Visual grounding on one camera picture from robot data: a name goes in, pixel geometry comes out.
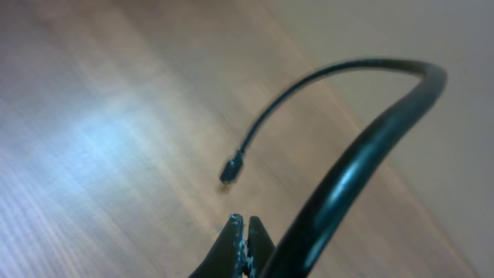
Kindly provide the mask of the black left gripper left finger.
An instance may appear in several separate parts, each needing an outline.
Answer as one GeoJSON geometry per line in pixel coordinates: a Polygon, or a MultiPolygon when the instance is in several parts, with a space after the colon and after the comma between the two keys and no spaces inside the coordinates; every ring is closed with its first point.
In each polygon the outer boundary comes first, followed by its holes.
{"type": "Polygon", "coordinates": [[[243,276],[245,238],[243,217],[231,214],[208,254],[190,278],[239,278],[243,276]]]}

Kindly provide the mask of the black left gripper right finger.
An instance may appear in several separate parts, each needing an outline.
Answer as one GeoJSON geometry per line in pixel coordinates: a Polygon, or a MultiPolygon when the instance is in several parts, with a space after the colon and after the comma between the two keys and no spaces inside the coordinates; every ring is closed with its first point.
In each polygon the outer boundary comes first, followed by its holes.
{"type": "Polygon", "coordinates": [[[261,219],[252,216],[246,243],[245,275],[248,278],[259,277],[274,250],[275,245],[261,219]]]}

